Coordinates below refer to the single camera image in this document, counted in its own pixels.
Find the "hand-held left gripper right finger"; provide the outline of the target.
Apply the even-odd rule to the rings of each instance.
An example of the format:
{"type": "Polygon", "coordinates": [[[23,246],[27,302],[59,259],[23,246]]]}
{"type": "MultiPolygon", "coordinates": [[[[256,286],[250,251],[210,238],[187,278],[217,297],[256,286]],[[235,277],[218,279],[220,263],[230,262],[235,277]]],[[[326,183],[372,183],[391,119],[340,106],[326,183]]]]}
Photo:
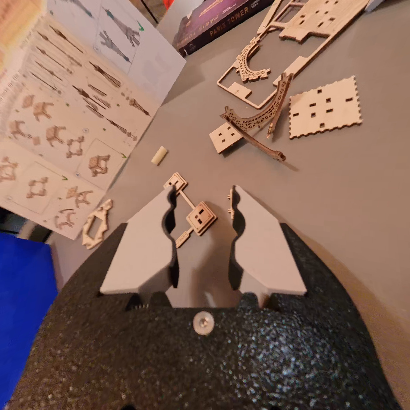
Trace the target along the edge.
{"type": "Polygon", "coordinates": [[[233,229],[228,280],[234,291],[256,296],[260,308],[271,296],[307,292],[278,219],[239,185],[233,185],[233,229]]]}

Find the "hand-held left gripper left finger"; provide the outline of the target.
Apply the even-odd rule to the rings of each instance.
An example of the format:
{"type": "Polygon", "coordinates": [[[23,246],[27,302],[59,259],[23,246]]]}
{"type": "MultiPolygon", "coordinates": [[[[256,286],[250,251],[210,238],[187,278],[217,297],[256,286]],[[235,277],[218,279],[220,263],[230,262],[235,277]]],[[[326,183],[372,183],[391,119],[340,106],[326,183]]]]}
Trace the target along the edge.
{"type": "Polygon", "coordinates": [[[100,293],[152,294],[177,288],[179,263],[171,237],[176,205],[176,187],[167,187],[127,221],[100,293]]]}

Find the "wooden square platforms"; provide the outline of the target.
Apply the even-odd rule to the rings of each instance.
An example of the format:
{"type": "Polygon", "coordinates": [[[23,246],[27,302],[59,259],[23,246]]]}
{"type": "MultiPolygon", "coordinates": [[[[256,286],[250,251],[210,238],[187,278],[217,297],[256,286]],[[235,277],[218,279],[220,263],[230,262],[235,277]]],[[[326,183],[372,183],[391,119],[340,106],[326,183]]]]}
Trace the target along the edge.
{"type": "Polygon", "coordinates": [[[192,209],[186,217],[190,228],[183,232],[176,240],[176,247],[178,249],[190,238],[191,233],[196,233],[197,236],[203,235],[217,220],[217,216],[205,202],[202,201],[198,205],[194,205],[190,201],[183,192],[188,182],[178,172],[175,172],[163,187],[167,188],[172,185],[176,188],[176,195],[181,195],[192,209]]]}

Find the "wooden lattice arch piece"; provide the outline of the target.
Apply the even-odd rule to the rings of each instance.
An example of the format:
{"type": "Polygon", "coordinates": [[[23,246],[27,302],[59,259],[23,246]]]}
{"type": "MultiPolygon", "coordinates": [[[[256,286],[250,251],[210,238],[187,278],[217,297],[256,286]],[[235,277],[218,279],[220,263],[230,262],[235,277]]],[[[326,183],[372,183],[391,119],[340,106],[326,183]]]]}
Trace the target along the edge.
{"type": "Polygon", "coordinates": [[[269,123],[271,121],[271,118],[273,116],[273,101],[274,99],[264,110],[248,118],[242,118],[238,116],[233,109],[231,109],[229,106],[225,106],[225,112],[223,112],[220,117],[228,121],[229,123],[233,123],[240,130],[245,132],[255,127],[262,129],[266,123],[269,123]]]}
{"type": "Polygon", "coordinates": [[[251,145],[254,147],[258,148],[259,150],[263,151],[266,153],[269,157],[273,158],[274,160],[277,160],[279,162],[284,162],[286,160],[285,155],[281,151],[276,151],[269,149],[267,146],[264,144],[260,143],[258,140],[256,140],[254,137],[248,134],[248,132],[240,130],[236,125],[233,123],[229,123],[233,126],[234,129],[236,129],[238,132],[240,132],[243,135],[243,138],[248,141],[251,145]]]}
{"type": "Polygon", "coordinates": [[[237,55],[236,72],[240,75],[243,83],[257,81],[269,77],[270,69],[252,70],[248,65],[248,60],[259,50],[261,35],[258,35],[246,45],[240,54],[237,55]]]}
{"type": "Polygon", "coordinates": [[[278,88],[276,90],[276,95],[273,101],[273,116],[271,118],[271,121],[269,123],[269,127],[268,127],[268,131],[267,131],[267,135],[266,137],[269,139],[271,137],[271,135],[274,132],[275,126],[277,124],[277,121],[279,119],[283,104],[284,104],[284,100],[286,98],[287,92],[289,90],[290,84],[293,80],[294,74],[290,73],[290,74],[286,74],[285,72],[283,72],[281,74],[281,78],[280,81],[278,83],[278,88]]]}

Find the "small wooden four-hole plate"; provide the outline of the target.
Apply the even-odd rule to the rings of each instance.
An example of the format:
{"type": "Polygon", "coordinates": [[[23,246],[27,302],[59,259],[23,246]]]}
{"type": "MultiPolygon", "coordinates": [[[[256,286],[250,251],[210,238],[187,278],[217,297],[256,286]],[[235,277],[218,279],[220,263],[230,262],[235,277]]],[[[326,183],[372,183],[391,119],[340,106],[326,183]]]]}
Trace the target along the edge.
{"type": "Polygon", "coordinates": [[[227,122],[212,131],[209,136],[218,154],[221,154],[243,139],[243,135],[227,122]]]}

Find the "serrated wooden base plate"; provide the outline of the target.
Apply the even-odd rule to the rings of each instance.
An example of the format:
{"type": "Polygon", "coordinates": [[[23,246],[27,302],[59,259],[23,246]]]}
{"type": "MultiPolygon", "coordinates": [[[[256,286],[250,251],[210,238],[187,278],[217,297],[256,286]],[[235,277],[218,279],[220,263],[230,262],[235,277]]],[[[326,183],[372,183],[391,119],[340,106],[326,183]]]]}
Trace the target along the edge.
{"type": "Polygon", "coordinates": [[[362,123],[356,77],[290,97],[290,139],[362,123]]]}

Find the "grey desk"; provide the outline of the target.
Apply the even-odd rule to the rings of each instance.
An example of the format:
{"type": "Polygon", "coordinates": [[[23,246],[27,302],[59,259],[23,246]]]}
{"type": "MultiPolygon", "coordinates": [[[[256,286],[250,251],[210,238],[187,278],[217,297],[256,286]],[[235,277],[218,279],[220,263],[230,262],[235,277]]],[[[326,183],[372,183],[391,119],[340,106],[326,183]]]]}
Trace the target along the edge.
{"type": "Polygon", "coordinates": [[[241,140],[219,155],[209,137],[225,106],[255,110],[217,80],[256,34],[259,13],[186,58],[150,127],[105,198],[113,200],[105,239],[163,189],[175,172],[185,195],[205,201],[217,221],[178,251],[173,305],[233,306],[228,281],[235,236],[227,195],[239,185],[287,223],[343,283],[370,331],[386,377],[409,409],[409,1],[384,1],[348,26],[293,80],[273,139],[279,163],[241,140]],[[362,124],[289,138],[289,97],[356,77],[362,124]],[[168,149],[159,166],[151,159],[168,149]]]}

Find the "small white wax stick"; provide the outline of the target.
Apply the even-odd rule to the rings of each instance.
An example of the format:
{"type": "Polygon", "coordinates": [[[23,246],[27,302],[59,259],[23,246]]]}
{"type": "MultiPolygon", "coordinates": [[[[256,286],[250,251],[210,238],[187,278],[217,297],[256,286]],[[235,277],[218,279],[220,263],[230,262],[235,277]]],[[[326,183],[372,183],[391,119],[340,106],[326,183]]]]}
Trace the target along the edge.
{"type": "Polygon", "coordinates": [[[151,159],[151,163],[159,166],[163,159],[167,156],[168,154],[168,149],[166,149],[164,146],[160,146],[158,151],[155,153],[153,158],[151,159]]]}

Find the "blue plastic bin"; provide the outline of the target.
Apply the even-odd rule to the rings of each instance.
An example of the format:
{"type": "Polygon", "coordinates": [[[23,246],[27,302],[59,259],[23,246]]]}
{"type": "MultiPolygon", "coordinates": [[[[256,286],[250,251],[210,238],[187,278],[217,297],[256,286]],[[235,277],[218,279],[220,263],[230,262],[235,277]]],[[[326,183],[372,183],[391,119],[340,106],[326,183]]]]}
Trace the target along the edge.
{"type": "Polygon", "coordinates": [[[57,294],[50,246],[1,233],[1,407],[12,396],[35,336],[57,294]]]}

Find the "folded instruction booklet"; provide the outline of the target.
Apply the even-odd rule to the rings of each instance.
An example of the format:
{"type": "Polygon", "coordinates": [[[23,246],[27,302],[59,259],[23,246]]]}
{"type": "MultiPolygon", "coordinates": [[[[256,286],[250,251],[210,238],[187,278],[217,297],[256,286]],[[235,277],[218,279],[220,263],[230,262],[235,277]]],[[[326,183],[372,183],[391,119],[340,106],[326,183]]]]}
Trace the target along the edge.
{"type": "Polygon", "coordinates": [[[1,207],[76,239],[184,65],[131,1],[46,1],[1,72],[1,207]]]}

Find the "purple puzzle box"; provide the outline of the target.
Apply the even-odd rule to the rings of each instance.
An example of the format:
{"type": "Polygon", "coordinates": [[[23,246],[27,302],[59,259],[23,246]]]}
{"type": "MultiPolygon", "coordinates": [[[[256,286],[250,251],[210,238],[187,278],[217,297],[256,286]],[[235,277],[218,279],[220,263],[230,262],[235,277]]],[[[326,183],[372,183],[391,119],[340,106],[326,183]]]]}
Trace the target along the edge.
{"type": "Polygon", "coordinates": [[[257,30],[261,34],[272,21],[281,1],[207,0],[182,18],[172,46],[183,56],[193,54],[214,39],[271,6],[257,30]]]}

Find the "small wooden frame piece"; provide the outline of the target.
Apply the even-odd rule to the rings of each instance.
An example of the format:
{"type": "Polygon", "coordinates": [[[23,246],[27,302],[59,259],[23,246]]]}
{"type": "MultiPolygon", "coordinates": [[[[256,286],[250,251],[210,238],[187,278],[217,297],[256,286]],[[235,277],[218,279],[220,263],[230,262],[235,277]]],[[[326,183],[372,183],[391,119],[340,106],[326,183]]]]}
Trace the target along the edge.
{"type": "Polygon", "coordinates": [[[102,205],[96,208],[92,213],[89,214],[86,223],[82,230],[82,245],[86,249],[91,250],[96,246],[100,245],[104,240],[104,235],[108,231],[108,212],[113,207],[113,201],[108,199],[102,205]],[[91,226],[93,225],[95,219],[100,220],[100,226],[94,237],[89,235],[91,226]]]}

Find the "empty wooden frame sheet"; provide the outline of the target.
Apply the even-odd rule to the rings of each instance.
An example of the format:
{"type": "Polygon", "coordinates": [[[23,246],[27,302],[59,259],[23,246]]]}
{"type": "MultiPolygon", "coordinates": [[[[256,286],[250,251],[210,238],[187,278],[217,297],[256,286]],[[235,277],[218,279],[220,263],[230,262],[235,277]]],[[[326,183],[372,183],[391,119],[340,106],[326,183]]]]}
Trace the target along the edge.
{"type": "MultiPolygon", "coordinates": [[[[264,39],[269,34],[274,33],[275,31],[284,29],[285,25],[290,22],[292,17],[300,9],[302,9],[307,3],[308,1],[303,1],[303,0],[302,1],[296,1],[296,0],[292,0],[292,1],[275,0],[273,1],[268,12],[263,18],[259,28],[257,29],[256,34],[254,35],[254,37],[261,35],[261,41],[260,41],[259,50],[248,60],[248,65],[252,70],[260,70],[260,69],[270,69],[271,70],[271,67],[256,69],[250,64],[250,61],[261,50],[264,39]]],[[[236,59],[234,63],[230,66],[230,68],[218,79],[217,85],[218,87],[227,91],[228,93],[235,96],[236,98],[243,101],[244,103],[250,105],[251,107],[257,110],[260,110],[273,97],[275,91],[273,91],[273,93],[270,94],[268,97],[266,97],[266,99],[263,100],[261,103],[254,103],[254,102],[251,102],[251,100],[249,99],[250,95],[252,94],[252,90],[249,89],[249,84],[258,82],[258,81],[267,80],[269,79],[269,77],[266,79],[259,79],[257,81],[252,81],[252,82],[249,81],[247,83],[243,83],[240,75],[236,72],[236,68],[238,67],[236,59]]]]}

